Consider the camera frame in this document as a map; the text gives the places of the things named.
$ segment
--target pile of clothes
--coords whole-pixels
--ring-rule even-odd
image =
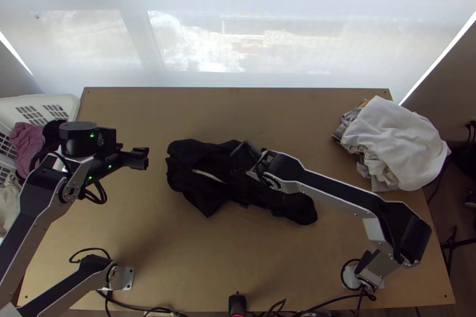
[[[359,155],[357,170],[374,192],[420,189],[451,153],[427,118],[379,96],[343,114],[332,137]]]
[[[0,237],[5,236],[20,211],[21,187],[30,173],[30,161],[38,153],[57,150],[59,127],[65,120],[53,120],[45,126],[16,123],[10,132],[10,144],[17,151],[16,172],[11,172],[0,185]]]

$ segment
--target white towel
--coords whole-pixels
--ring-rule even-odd
[[[375,96],[345,131],[340,144],[349,152],[362,146],[385,162],[402,190],[433,181],[450,153],[432,123],[392,101]]]

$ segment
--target wall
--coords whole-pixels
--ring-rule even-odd
[[[43,93],[32,75],[2,42],[0,42],[0,83],[0,98]]]
[[[441,138],[465,141],[476,120],[476,23],[402,104],[430,119]]]

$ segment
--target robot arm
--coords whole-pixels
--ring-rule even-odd
[[[94,123],[64,123],[61,150],[49,153],[30,173],[20,193],[20,213],[0,245],[0,316],[58,316],[91,290],[129,290],[133,269],[87,255],[78,270],[28,304],[12,296],[49,226],[64,215],[84,188],[121,167],[145,170],[148,148],[123,152],[115,129]]]
[[[431,228],[405,203],[386,202],[374,193],[306,170],[298,159],[285,153],[260,152],[246,142],[231,157],[246,175],[271,189],[288,194],[301,192],[316,202],[362,218],[376,250],[366,251],[358,265],[346,271],[348,287],[364,284],[375,290],[399,266],[410,268],[421,261]]]

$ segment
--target metal bracket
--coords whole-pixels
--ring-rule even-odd
[[[134,268],[114,266],[108,274],[109,285],[101,290],[130,290],[134,281]]]
[[[358,275],[355,274],[355,268],[357,265],[348,265],[344,269],[344,281],[350,288],[359,288],[361,285],[366,285],[368,292],[373,293],[374,287],[364,281],[363,279],[358,278]],[[380,284],[375,289],[385,288],[385,283],[383,280],[380,281]]]

